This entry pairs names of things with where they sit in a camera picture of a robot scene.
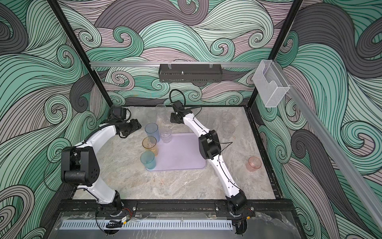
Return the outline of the clear tall glass back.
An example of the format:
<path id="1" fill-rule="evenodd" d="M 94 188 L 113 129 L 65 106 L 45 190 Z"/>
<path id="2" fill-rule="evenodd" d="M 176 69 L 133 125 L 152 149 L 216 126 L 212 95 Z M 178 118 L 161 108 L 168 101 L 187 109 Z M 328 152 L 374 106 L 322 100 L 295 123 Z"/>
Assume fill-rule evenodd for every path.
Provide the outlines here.
<path id="1" fill-rule="evenodd" d="M 158 117 L 160 118 L 160 120 L 162 122 L 166 122 L 167 121 L 167 116 L 166 116 L 166 110 L 167 110 L 167 107 L 166 105 L 164 104 L 158 104 L 156 107 L 155 107 L 155 110 L 157 112 L 157 115 Z"/>

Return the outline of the clear faceted glass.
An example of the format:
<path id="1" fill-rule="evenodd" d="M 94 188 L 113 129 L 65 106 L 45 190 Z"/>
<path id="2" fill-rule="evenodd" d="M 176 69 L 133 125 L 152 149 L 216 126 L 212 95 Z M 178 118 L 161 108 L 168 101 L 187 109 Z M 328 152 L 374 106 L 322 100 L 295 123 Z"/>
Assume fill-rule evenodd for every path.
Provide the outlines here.
<path id="1" fill-rule="evenodd" d="M 149 123 L 156 123 L 157 122 L 156 110 L 148 110 L 148 112 L 146 113 L 146 117 Z"/>

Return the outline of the blue transparent tall glass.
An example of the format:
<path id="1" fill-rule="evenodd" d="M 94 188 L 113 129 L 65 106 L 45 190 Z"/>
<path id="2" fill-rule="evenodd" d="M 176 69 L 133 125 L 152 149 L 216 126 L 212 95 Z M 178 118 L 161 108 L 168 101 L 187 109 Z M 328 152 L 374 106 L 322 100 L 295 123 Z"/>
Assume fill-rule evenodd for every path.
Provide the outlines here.
<path id="1" fill-rule="evenodd" d="M 160 141 L 159 127 L 156 123 L 148 123 L 145 126 L 145 132 L 148 136 L 154 137 L 157 140 L 157 142 Z"/>

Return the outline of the lilac plastic tray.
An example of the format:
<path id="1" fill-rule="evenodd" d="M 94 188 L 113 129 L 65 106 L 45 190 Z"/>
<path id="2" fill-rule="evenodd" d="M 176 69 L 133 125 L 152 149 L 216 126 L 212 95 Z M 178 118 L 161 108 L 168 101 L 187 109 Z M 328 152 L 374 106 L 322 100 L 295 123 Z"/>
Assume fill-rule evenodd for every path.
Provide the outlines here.
<path id="1" fill-rule="evenodd" d="M 152 171 L 204 169 L 207 161 L 199 150 L 199 138 L 193 133 L 175 133 L 168 143 L 160 141 L 156 166 Z"/>

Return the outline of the yellow transparent tall glass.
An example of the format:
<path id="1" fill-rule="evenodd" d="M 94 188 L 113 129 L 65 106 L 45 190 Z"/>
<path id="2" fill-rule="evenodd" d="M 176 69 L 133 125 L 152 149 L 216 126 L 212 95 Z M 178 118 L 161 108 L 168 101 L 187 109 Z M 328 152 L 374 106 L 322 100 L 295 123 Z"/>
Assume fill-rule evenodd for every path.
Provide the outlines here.
<path id="1" fill-rule="evenodd" d="M 158 155 L 157 139 L 153 136 L 147 136 L 142 141 L 142 146 L 145 150 L 151 151 L 155 156 Z"/>

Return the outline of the teal frosted tall glass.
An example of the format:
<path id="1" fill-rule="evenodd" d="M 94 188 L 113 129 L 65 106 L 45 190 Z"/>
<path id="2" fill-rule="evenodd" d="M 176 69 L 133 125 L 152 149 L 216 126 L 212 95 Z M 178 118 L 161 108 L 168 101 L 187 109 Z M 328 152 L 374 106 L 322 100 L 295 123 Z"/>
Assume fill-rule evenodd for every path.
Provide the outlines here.
<path id="1" fill-rule="evenodd" d="M 140 161 L 148 170 L 152 170 L 156 167 L 155 154 L 152 151 L 143 152 L 140 156 Z"/>

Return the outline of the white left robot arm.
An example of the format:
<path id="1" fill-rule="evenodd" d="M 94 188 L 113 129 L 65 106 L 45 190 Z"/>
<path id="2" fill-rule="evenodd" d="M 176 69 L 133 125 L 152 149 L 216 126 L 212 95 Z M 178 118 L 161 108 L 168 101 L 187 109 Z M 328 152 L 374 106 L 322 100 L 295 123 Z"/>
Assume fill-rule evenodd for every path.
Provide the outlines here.
<path id="1" fill-rule="evenodd" d="M 127 138 L 141 128 L 140 122 L 131 117 L 129 109 L 112 106 L 106 120 L 83 141 L 62 150 L 62 182 L 87 191 L 98 204 L 113 207 L 115 214 L 120 213 L 123 210 L 120 194 L 101 179 L 96 154 L 114 136 Z"/>

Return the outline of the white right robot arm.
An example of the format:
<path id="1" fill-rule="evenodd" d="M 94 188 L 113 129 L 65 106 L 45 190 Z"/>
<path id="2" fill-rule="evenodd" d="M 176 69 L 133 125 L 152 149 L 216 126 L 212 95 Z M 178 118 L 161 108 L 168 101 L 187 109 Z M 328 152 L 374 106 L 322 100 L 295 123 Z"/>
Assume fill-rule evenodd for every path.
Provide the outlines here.
<path id="1" fill-rule="evenodd" d="M 222 156 L 222 143 L 215 130 L 205 127 L 194 115 L 191 108 L 186 109 L 181 101 L 171 103 L 173 112 L 170 122 L 185 124 L 198 137 L 201 156 L 214 168 L 223 185 L 227 207 L 235 217 L 240 216 L 247 206 L 247 198 L 231 176 Z"/>

